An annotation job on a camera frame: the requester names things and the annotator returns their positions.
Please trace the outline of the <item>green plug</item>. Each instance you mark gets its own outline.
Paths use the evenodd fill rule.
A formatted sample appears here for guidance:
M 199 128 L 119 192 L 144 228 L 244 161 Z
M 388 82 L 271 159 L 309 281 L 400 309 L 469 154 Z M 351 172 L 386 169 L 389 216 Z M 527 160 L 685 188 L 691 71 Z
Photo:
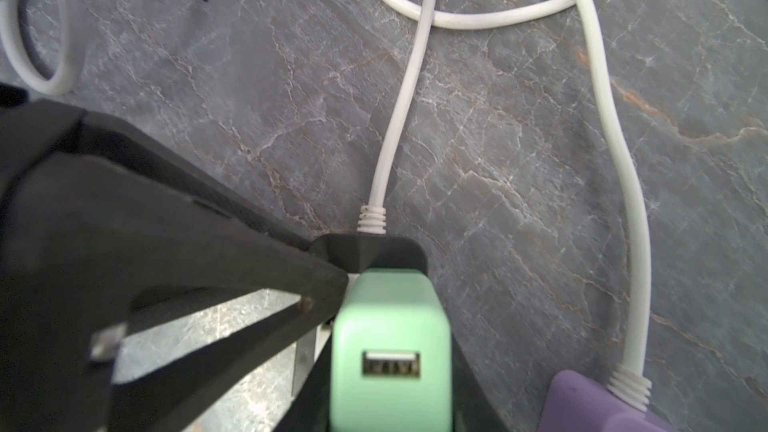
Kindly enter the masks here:
M 363 272 L 331 339 L 330 430 L 452 430 L 451 327 L 424 273 Z

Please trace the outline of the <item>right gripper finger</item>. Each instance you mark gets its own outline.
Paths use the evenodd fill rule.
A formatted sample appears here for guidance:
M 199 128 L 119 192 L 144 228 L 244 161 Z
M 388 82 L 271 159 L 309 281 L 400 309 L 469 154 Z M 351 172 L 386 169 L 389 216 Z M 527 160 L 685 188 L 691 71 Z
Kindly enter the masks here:
M 332 316 L 346 286 L 126 122 L 42 100 L 2 112 L 3 430 L 181 430 Z M 114 382 L 132 321 L 263 289 L 299 300 Z

